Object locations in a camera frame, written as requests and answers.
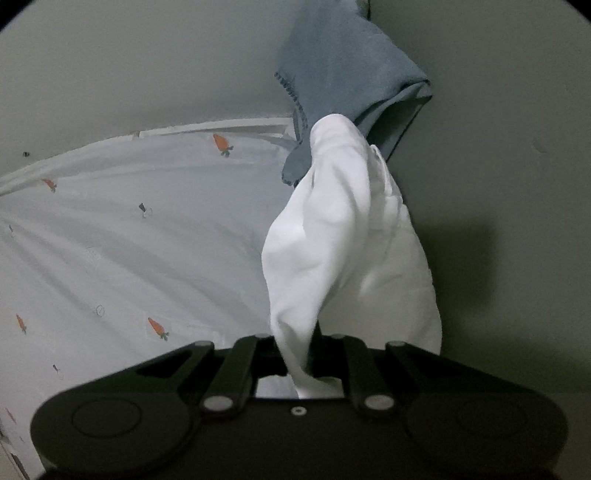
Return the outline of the white garment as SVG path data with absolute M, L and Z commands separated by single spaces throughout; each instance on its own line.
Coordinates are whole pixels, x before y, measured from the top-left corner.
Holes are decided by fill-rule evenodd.
M 308 368 L 315 329 L 371 348 L 404 341 L 440 354 L 433 277 L 403 195 L 380 149 L 353 122 L 311 128 L 311 168 L 263 245 L 270 329 L 298 398 L 339 398 L 332 374 Z

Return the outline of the white carrot-print bed sheet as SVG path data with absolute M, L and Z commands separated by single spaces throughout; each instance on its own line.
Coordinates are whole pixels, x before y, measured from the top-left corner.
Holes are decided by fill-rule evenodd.
M 291 142 L 133 135 L 1 180 L 1 431 L 30 477 L 48 398 L 197 340 L 264 334 L 260 253 Z

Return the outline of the folded blue towel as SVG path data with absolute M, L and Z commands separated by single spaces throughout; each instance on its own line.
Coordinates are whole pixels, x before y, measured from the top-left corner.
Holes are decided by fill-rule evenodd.
M 297 144 L 283 183 L 311 168 L 311 129 L 329 114 L 355 124 L 390 158 L 432 98 L 428 76 L 370 19 L 368 1 L 308 1 L 280 53 L 276 80 L 294 102 Z

